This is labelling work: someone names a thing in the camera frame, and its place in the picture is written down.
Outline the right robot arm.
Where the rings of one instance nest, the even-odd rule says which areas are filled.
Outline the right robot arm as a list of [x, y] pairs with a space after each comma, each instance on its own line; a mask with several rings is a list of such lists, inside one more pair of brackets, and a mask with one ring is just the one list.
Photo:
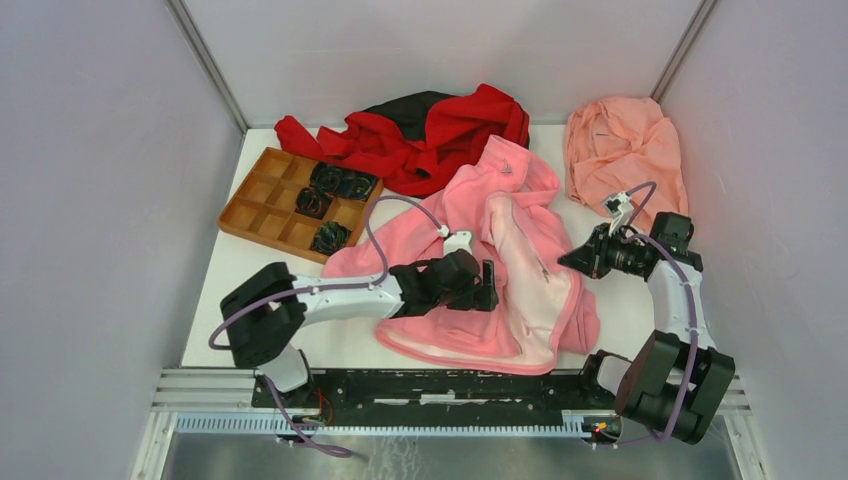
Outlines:
[[650, 438], [699, 443], [736, 374], [732, 357], [719, 352], [703, 313], [703, 261], [690, 250], [692, 220], [674, 212], [656, 215], [648, 234], [630, 226], [596, 226], [558, 264], [591, 279], [612, 271], [644, 280], [651, 294], [654, 330], [627, 359], [600, 350], [587, 357], [577, 382], [580, 400], [602, 408], [614, 398], [616, 414], [645, 427]]

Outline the pink jacket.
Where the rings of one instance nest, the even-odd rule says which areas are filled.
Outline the pink jacket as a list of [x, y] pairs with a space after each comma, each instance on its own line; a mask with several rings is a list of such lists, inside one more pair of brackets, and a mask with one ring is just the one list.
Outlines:
[[594, 295], [557, 263], [571, 247], [551, 203], [560, 182], [526, 148], [491, 136], [479, 161], [461, 167], [439, 192], [381, 226], [373, 240], [332, 255], [326, 277], [374, 274], [442, 255], [439, 225], [473, 232], [472, 251], [495, 265], [494, 311], [436, 309], [384, 319], [374, 330], [385, 347], [438, 365], [541, 375], [562, 351], [586, 354], [599, 337]]

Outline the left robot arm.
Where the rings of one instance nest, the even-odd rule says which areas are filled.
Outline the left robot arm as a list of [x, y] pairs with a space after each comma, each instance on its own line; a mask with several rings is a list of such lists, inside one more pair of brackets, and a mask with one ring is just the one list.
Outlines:
[[368, 276], [319, 278], [266, 265], [220, 302], [222, 323], [208, 344], [230, 353], [239, 369], [271, 379], [293, 407], [307, 404], [315, 384], [291, 341], [303, 327], [356, 318], [420, 317], [432, 310], [492, 312], [499, 303], [494, 264], [467, 250], [395, 265]]

